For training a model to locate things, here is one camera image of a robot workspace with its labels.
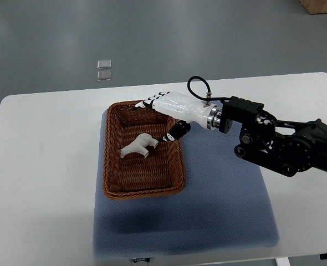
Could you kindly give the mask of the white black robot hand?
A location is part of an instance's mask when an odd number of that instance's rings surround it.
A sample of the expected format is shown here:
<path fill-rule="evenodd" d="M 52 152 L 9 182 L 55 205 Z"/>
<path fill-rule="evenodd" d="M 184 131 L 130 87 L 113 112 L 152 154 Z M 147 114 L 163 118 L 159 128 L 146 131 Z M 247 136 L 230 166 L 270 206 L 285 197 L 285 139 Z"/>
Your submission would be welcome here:
<path fill-rule="evenodd" d="M 182 138 L 190 131 L 192 122 L 208 130 L 218 128 L 221 122 L 221 107 L 173 91 L 160 92 L 137 103 L 132 110 L 139 108 L 153 109 L 177 120 L 177 123 L 159 139 L 160 142 Z"/>

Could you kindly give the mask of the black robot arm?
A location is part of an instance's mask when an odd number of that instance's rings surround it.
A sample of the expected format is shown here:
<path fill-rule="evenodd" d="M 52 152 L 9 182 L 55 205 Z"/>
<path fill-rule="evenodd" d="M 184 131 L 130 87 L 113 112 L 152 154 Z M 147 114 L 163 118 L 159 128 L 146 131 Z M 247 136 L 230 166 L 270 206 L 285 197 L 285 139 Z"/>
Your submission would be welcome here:
<path fill-rule="evenodd" d="M 321 119 L 282 121 L 261 103 L 235 96 L 220 101 L 219 131 L 241 124 L 237 157 L 288 177 L 310 168 L 327 172 L 327 125 Z"/>

